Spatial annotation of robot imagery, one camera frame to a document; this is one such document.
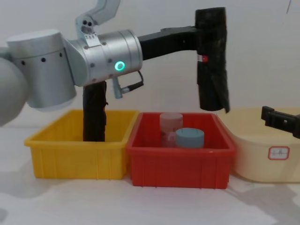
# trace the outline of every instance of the red plastic bin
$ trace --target red plastic bin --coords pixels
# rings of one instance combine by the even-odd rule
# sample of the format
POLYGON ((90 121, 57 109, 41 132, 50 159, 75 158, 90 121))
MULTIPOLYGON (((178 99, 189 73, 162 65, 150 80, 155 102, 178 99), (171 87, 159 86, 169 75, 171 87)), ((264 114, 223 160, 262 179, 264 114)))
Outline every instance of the red plastic bin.
POLYGON ((141 113, 127 144, 133 185, 226 189, 236 149, 219 118, 183 113, 184 127, 205 132, 204 148, 163 148, 160 114, 141 113))

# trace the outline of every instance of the yellow plastic bin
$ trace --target yellow plastic bin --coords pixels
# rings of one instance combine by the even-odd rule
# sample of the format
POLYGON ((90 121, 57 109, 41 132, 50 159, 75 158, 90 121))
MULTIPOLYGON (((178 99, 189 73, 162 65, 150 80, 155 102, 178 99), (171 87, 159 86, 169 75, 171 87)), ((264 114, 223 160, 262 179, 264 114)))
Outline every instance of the yellow plastic bin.
MULTIPOLYGON (((300 108, 276 108, 276 111, 300 114, 300 108)), ((237 146, 234 171, 258 182, 300 182, 300 140, 290 133, 266 127, 261 113, 262 108, 218 113, 237 146)))
POLYGON ((73 110, 28 138, 34 174, 44 179, 121 180, 138 111, 107 111, 106 141, 83 142, 83 111, 73 110))

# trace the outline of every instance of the silver metal housing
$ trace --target silver metal housing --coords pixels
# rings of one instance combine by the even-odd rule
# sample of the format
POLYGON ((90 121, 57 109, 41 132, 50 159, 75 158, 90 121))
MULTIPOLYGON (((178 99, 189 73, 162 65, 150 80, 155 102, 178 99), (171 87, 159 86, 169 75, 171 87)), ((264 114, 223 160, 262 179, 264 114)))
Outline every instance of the silver metal housing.
POLYGON ((32 108, 55 110, 76 96, 63 40, 59 31, 44 30, 7 41, 14 63, 27 81, 32 108))
POLYGON ((101 45, 89 47, 84 40, 66 40, 65 47, 75 85, 82 87, 138 71, 143 53, 137 36, 130 30, 98 36, 101 45), (125 68, 116 70, 116 63, 125 68))
POLYGON ((0 58, 0 127, 19 115, 27 97, 24 75, 12 62, 0 58))

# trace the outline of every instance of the green indicator light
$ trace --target green indicator light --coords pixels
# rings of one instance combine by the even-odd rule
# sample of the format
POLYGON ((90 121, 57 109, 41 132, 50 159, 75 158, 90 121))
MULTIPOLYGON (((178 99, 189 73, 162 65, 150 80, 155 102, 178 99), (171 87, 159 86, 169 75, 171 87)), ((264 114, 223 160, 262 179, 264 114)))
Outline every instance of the green indicator light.
POLYGON ((119 61, 117 62, 115 65, 114 65, 114 68, 117 70, 117 71, 122 71, 125 69, 125 63, 122 62, 122 61, 119 61))

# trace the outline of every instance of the white wall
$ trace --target white wall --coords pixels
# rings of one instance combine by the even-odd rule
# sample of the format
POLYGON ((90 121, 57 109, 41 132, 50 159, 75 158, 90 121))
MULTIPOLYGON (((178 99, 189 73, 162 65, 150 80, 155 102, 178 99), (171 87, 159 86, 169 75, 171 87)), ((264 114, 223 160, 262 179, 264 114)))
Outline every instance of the white wall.
MULTIPOLYGON (((98 32, 132 29, 136 35, 194 24, 195 10, 226 7, 227 68, 232 107, 300 106, 300 1, 289 0, 123 0, 113 20, 98 32)), ((0 45, 11 35, 55 28, 76 37, 74 20, 95 0, 1 0, 0 45)), ((115 100, 110 109, 199 112, 196 53, 180 52, 144 63, 145 87, 115 100)), ((137 79, 129 75, 125 85, 137 79)), ((82 90, 68 108, 82 108, 82 90)), ((10 126, 40 126, 67 111, 36 112, 25 107, 10 126)))

